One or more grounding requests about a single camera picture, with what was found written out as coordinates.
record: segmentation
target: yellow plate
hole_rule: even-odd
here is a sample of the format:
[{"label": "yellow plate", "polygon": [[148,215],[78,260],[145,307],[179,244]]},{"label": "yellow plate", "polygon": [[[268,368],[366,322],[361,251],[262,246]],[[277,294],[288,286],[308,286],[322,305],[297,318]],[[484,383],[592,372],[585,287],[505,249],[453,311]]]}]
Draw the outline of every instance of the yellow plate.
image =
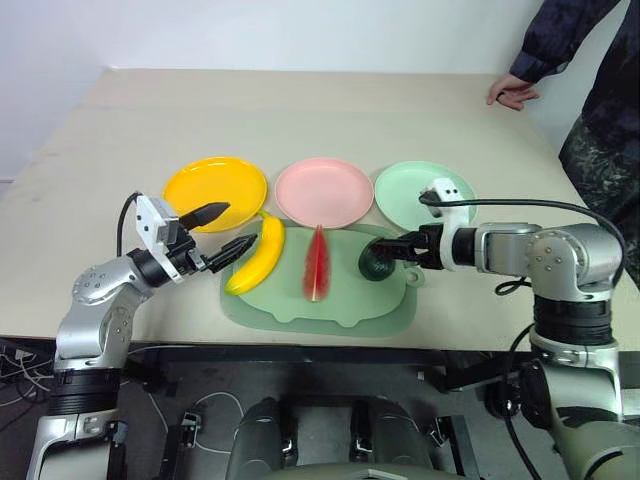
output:
[{"label": "yellow plate", "polygon": [[249,162],[233,157],[203,158],[176,173],[164,187],[164,199],[184,215],[211,202],[231,206],[197,232],[222,232],[253,217],[267,198],[264,174]]}]

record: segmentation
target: pink plate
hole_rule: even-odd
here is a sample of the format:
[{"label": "pink plate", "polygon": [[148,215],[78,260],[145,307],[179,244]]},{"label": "pink plate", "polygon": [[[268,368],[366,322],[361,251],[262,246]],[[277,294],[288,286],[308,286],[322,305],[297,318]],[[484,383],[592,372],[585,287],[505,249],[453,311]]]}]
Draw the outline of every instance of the pink plate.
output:
[{"label": "pink plate", "polygon": [[373,203],[366,173],[339,158],[308,158],[287,168],[276,182],[276,203],[305,227],[342,228],[357,222]]}]

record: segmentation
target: hand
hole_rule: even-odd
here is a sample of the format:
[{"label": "hand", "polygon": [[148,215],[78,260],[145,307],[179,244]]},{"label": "hand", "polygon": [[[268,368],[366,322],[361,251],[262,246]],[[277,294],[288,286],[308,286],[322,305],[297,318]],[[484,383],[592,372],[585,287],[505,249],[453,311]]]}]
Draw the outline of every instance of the hand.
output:
[{"label": "hand", "polygon": [[505,107],[520,111],[524,108],[522,102],[540,98],[538,92],[531,89],[533,85],[507,73],[491,85],[487,95],[487,105],[492,105],[497,100]]}]

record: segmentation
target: finger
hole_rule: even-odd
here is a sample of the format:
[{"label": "finger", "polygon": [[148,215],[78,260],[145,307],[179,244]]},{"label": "finger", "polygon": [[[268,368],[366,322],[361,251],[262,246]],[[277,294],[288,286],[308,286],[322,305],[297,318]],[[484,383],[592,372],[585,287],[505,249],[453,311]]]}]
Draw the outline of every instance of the finger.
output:
[{"label": "finger", "polygon": [[501,78],[500,80],[494,82],[493,85],[491,85],[491,87],[489,88],[489,94],[487,95],[487,105],[492,105],[493,102],[496,101],[496,98],[498,98],[500,92],[503,91],[505,84],[505,79]]},{"label": "finger", "polygon": [[515,100],[517,102],[524,102],[525,100],[531,100],[534,98],[540,98],[540,95],[538,94],[538,92],[536,92],[535,90],[528,90],[526,92],[518,92],[518,93],[512,93],[509,96],[510,99]]},{"label": "finger", "polygon": [[513,110],[518,110],[518,111],[524,108],[524,105],[522,104],[522,102],[514,100],[513,97],[508,94],[500,95],[500,98],[498,98],[498,103],[504,105],[505,107],[509,107],[509,108],[512,108]]},{"label": "finger", "polygon": [[509,95],[524,95],[528,93],[535,93],[535,94],[538,93],[533,88],[505,88],[503,92]]},{"label": "finger", "polygon": [[528,83],[526,85],[523,85],[522,87],[514,87],[514,88],[510,88],[509,90],[517,93],[528,92],[529,90],[531,90],[531,84]]}]

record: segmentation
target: dark shirt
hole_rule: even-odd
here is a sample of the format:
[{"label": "dark shirt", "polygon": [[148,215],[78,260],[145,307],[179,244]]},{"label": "dark shirt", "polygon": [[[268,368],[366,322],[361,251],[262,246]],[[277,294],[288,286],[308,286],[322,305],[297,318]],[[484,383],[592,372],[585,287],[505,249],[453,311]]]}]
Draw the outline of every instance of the dark shirt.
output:
[{"label": "dark shirt", "polygon": [[[562,72],[587,34],[618,2],[545,0],[509,72],[532,83]],[[638,0],[631,0],[582,107],[589,130],[604,145],[636,161],[640,160],[638,14]]]}]

